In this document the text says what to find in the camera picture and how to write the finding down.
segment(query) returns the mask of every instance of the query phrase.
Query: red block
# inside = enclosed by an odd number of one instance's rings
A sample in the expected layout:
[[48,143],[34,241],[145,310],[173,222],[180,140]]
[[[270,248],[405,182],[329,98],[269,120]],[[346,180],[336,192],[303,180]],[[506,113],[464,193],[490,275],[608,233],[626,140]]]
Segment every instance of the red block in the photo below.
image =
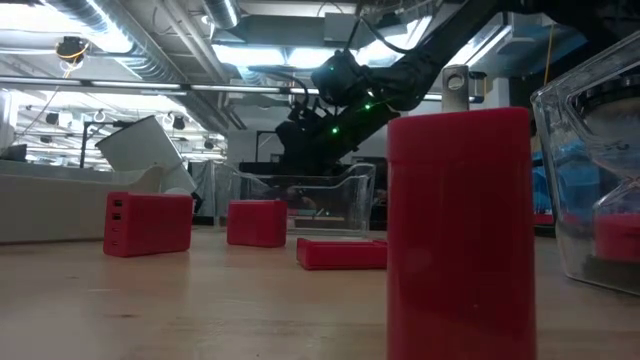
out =
[[193,199],[184,195],[112,192],[103,251],[132,257],[188,250]]
[[595,217],[594,224],[597,257],[640,264],[640,216],[599,215]]
[[298,238],[298,263],[306,270],[387,268],[387,242],[312,241]]
[[227,243],[281,247],[287,241],[287,203],[278,200],[242,200],[229,204]]

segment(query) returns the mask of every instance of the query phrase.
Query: ceiling light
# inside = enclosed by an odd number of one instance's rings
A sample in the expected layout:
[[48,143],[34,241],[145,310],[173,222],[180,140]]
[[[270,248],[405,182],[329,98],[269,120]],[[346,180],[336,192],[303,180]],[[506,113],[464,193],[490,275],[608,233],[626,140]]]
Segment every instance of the ceiling light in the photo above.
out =
[[[291,92],[293,95],[302,95],[302,94],[304,94],[304,89],[301,89],[301,88],[290,88],[289,92]],[[318,89],[307,89],[307,92],[309,93],[309,95],[318,95],[318,94],[320,94],[320,90],[318,90]]]
[[[414,20],[407,24],[406,34],[385,36],[385,40],[397,47],[412,49],[422,38],[429,23],[431,23],[431,19],[431,16],[426,16],[422,19]],[[376,40],[360,49],[356,55],[356,60],[361,65],[388,66],[401,56],[402,54],[389,49],[380,40]]]
[[284,56],[277,48],[213,45],[213,50],[221,62],[235,66],[285,64]]
[[28,78],[21,76],[0,76],[0,83],[18,85],[57,85],[57,86],[82,86],[80,80]]
[[239,86],[239,85],[191,85],[193,90],[201,91],[226,91],[238,93],[279,94],[277,87],[266,86]]
[[505,26],[498,34],[495,36],[487,36],[480,43],[476,43],[476,40],[472,39],[465,46],[462,47],[458,51],[458,53],[449,61],[447,66],[449,65],[467,65],[472,66],[482,57],[487,55],[487,53],[494,48],[500,40],[502,40],[505,36],[507,36],[511,32],[511,26]]
[[157,90],[180,90],[180,84],[160,84],[153,82],[131,82],[131,81],[93,81],[93,86],[104,86],[125,89],[157,89]]
[[487,45],[485,45],[482,49],[480,49],[480,51],[478,51],[477,54],[475,54],[471,59],[469,59],[469,61],[467,61],[467,66],[471,67],[475,63],[477,63],[478,60],[482,59],[485,55],[487,55],[489,51],[491,51],[491,49],[496,47],[496,45],[498,45],[498,43],[502,39],[504,39],[507,35],[509,35],[509,33],[511,33],[511,25],[505,26],[504,29],[502,29],[498,33],[498,35],[496,35],[493,39],[491,39],[491,41]]
[[296,48],[287,59],[287,65],[299,68],[316,68],[335,53],[327,48]]
[[0,4],[0,29],[81,33],[82,25],[50,7]]

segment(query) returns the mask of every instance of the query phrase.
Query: black cable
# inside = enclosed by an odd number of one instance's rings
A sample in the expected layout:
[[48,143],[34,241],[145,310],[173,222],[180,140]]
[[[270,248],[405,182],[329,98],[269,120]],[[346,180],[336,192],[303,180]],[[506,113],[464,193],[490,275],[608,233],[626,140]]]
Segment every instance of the black cable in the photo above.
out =
[[360,17],[356,17],[356,22],[353,24],[353,28],[351,29],[351,34],[349,35],[349,40],[347,40],[347,45],[344,46],[344,51],[349,51],[349,46],[351,46],[351,42],[353,38],[356,36],[356,32],[358,31],[358,26],[360,26]]
[[247,69],[249,69],[251,71],[265,73],[265,74],[271,74],[271,75],[275,75],[275,76],[280,76],[282,78],[289,79],[289,80],[295,82],[296,84],[300,85],[300,87],[304,91],[304,100],[302,101],[302,105],[304,107],[307,107],[307,105],[309,104],[309,89],[307,88],[307,85],[305,85],[304,82],[302,82],[302,80],[298,79],[297,77],[295,77],[293,75],[289,75],[289,74],[283,73],[281,71],[273,70],[270,67],[249,66]]
[[384,38],[384,35],[382,35],[378,31],[378,29],[373,27],[373,25],[371,25],[371,23],[367,19],[360,17],[360,21],[362,21],[367,26],[367,28],[369,29],[369,31],[371,31],[373,36],[375,36],[376,39],[380,40],[380,42],[382,42],[384,46],[400,54],[408,54],[409,52],[411,52],[412,49],[402,49],[388,42],[387,39]]

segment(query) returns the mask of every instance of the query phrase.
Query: fluorescent light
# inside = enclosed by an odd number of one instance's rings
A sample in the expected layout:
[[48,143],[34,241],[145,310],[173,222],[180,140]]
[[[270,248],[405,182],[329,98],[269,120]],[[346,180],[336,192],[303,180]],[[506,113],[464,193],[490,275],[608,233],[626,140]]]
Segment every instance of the fluorescent light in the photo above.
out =
[[0,76],[0,83],[19,85],[58,85],[58,86],[81,86],[79,80],[69,79],[49,79],[49,78],[26,78],[19,76]]
[[185,159],[193,159],[193,160],[199,160],[199,159],[213,159],[213,160],[222,160],[225,157],[221,154],[215,154],[215,153],[203,153],[203,154],[188,154],[188,153],[182,153],[182,157]]
[[[318,95],[320,94],[320,90],[318,89],[308,89],[309,95]],[[302,95],[304,94],[304,89],[302,88],[290,88],[289,91],[294,95]]]
[[[54,154],[64,154],[64,155],[80,155],[80,149],[68,149],[68,148],[56,148],[56,147],[41,147],[41,146],[29,146],[27,147],[28,152],[36,152],[36,153],[54,153]],[[102,153],[100,150],[87,149],[86,155],[94,155],[99,156]]]
[[213,45],[213,50],[221,62],[235,66],[285,64],[284,56],[278,48]]
[[495,47],[500,40],[502,40],[505,36],[507,36],[511,32],[511,26],[505,26],[498,34],[495,36],[488,36],[486,39],[481,41],[479,44],[474,43],[472,39],[465,46],[462,47],[458,51],[458,53],[449,61],[447,66],[449,65],[467,65],[472,66],[482,57],[487,55],[487,53]]
[[0,4],[0,29],[78,34],[82,25],[49,6]]
[[227,91],[238,93],[279,94],[277,87],[266,86],[238,86],[238,85],[192,85],[193,90],[201,91]]
[[299,68],[316,68],[333,56],[334,49],[296,48],[287,59],[287,65]]
[[467,61],[467,66],[471,67],[478,60],[482,59],[485,55],[489,53],[491,49],[493,49],[498,43],[504,39],[507,35],[511,33],[511,25],[505,26],[502,31],[500,31],[487,45],[485,45],[477,54],[475,54],[469,61]]
[[422,100],[426,101],[442,101],[442,95],[438,94],[427,94],[424,96]]
[[[431,16],[427,16],[414,20],[407,24],[406,34],[386,36],[385,40],[399,48],[412,49],[422,38],[431,19]],[[389,49],[380,40],[376,40],[360,49],[356,55],[356,60],[361,65],[387,66],[401,56],[402,54]]]
[[180,90],[180,84],[159,84],[130,81],[92,81],[94,86],[125,88],[125,89],[157,89],[157,90]]
[[[422,98],[423,101],[442,101],[442,94],[427,94]],[[469,97],[469,102],[474,103],[476,101],[475,96]]]

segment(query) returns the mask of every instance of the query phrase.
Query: ceiling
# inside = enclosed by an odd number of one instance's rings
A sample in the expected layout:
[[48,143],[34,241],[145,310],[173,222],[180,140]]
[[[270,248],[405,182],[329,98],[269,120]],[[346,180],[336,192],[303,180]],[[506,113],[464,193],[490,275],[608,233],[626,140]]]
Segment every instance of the ceiling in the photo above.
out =
[[[248,82],[250,74],[247,74],[246,69],[243,70],[243,66],[247,65],[287,64],[305,68],[318,66],[331,56],[334,49],[344,46],[354,21],[353,14],[356,12],[369,14],[377,21],[381,19],[382,14],[396,11],[399,13],[401,25],[388,28],[395,32],[387,35],[387,40],[397,46],[412,47],[422,36],[452,14],[460,3],[438,0],[238,0],[242,13],[238,26],[229,30],[216,29],[212,33],[211,26],[206,21],[203,0],[175,0],[187,15],[192,28],[195,28],[196,32],[193,33],[179,20],[175,11],[169,11],[167,14],[159,8],[159,4],[169,2],[168,0],[93,2],[109,3],[109,6],[118,7],[115,12],[106,11],[114,20],[111,24],[113,28],[110,26],[108,30],[117,32],[125,27],[135,28],[130,34],[138,37],[135,39],[137,48],[134,47],[137,56],[154,52],[154,56],[160,57],[159,61],[164,64],[164,68],[173,74],[171,77],[165,77],[165,81],[172,79],[175,82],[177,79],[178,82],[205,84],[219,84],[221,81],[233,84]],[[82,66],[70,72],[70,78],[149,80],[128,66],[124,55],[115,56],[107,53],[113,51],[113,46],[117,47],[117,41],[111,41],[108,43],[109,46],[102,45],[95,40],[95,29],[93,32],[89,31],[89,28],[77,19],[70,21],[64,13],[41,6],[0,4],[0,7],[0,75],[63,77],[69,64],[58,58],[55,46],[64,36],[79,36],[88,38],[93,45],[89,48]],[[180,24],[179,29],[175,27],[176,20]],[[490,77],[524,76],[539,72],[546,65],[552,23],[541,15],[498,15],[460,50],[452,62],[467,63],[472,70],[486,72]],[[195,40],[205,44],[207,51],[201,50]],[[580,46],[584,39],[571,29],[557,26],[554,30],[554,41],[552,61]],[[399,58],[398,54],[381,46],[381,43],[365,30],[356,34],[352,50],[360,63],[370,66],[390,65]],[[310,84],[308,71],[300,70],[294,74]],[[251,81],[268,85],[289,85],[282,79],[273,77],[262,76],[252,79]],[[437,80],[431,91],[439,92],[440,83],[441,81]],[[53,141],[47,143],[46,147],[77,149],[78,131],[81,132],[78,122],[93,119],[96,114],[103,114],[107,119],[125,121],[155,115],[172,133],[174,130],[170,119],[177,115],[185,116],[187,119],[186,128],[182,131],[188,136],[180,136],[180,131],[176,130],[176,144],[181,147],[187,144],[189,151],[200,151],[201,154],[206,153],[205,155],[211,157],[223,157],[226,145],[224,141],[217,141],[213,150],[205,151],[206,149],[202,149],[205,139],[223,138],[227,131],[231,130],[273,129],[286,119],[286,106],[290,100],[282,95],[274,97],[214,93],[197,94],[198,99],[195,102],[193,99],[173,94],[118,96],[95,92],[59,92],[51,100],[52,95],[53,92],[42,90],[24,90],[16,95],[23,102],[17,132],[22,133],[29,128],[21,141],[38,147],[42,146],[39,134],[58,132],[73,136],[53,136]],[[38,109],[45,106],[49,100],[51,104],[46,112],[62,111],[65,113],[64,118],[71,116],[76,122],[75,125],[53,126],[38,118]],[[198,105],[199,108],[192,107],[192,104]],[[95,138],[115,131],[110,126],[104,126],[100,131],[97,128],[92,129],[96,131]],[[95,140],[89,141],[88,148],[93,148]],[[51,154],[49,160],[60,161],[60,158],[56,157],[58,153],[52,151]]]

